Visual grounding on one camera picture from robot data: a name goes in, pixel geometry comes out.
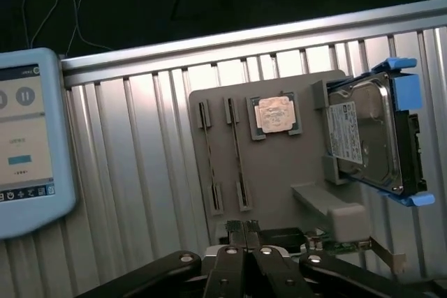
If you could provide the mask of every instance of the hard drive label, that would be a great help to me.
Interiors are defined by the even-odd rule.
[[[328,128],[332,155],[362,164],[362,150],[358,135],[356,104],[353,101],[328,108]]]

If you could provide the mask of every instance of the aluminum panel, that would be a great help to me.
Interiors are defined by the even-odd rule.
[[[405,252],[401,281],[447,276],[447,0],[63,61],[80,202],[58,223],[0,244],[2,297],[67,297],[209,241],[189,94],[321,70],[359,75],[417,57],[423,169],[437,202],[406,209],[363,188],[374,237]],[[372,252],[341,257],[392,277]]]

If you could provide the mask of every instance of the screw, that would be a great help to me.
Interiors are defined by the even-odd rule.
[[[183,256],[180,258],[180,260],[181,260],[182,262],[190,262],[190,261],[193,260],[193,257],[192,257],[191,255],[183,255]]]
[[[237,249],[236,249],[236,248],[233,248],[233,247],[230,247],[230,248],[227,248],[227,249],[226,249],[226,252],[227,252],[228,254],[236,254],[236,253],[237,253]]]
[[[264,247],[261,249],[261,253],[264,255],[270,255],[272,253],[272,249]]]
[[[310,262],[313,262],[313,263],[319,263],[319,262],[321,262],[320,257],[317,256],[317,255],[310,255],[307,259],[308,259]]]

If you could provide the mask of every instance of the gray mounting board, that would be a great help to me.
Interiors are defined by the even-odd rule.
[[[314,109],[312,84],[341,78],[346,78],[342,71],[332,70],[191,93],[191,132],[212,239],[227,220],[256,219],[263,229],[314,228],[319,219],[293,197],[292,185],[314,184],[344,202],[362,202],[359,185],[335,186],[323,176],[322,161],[327,154],[324,123],[322,112]],[[247,102],[253,97],[271,98],[285,92],[294,93],[300,132],[253,138],[253,114]],[[233,115],[228,107],[231,105],[235,107]],[[242,177],[232,121],[237,129]]]

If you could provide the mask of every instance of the blue button on screen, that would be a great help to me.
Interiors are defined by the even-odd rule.
[[[22,155],[8,158],[9,165],[30,163],[31,155]]]

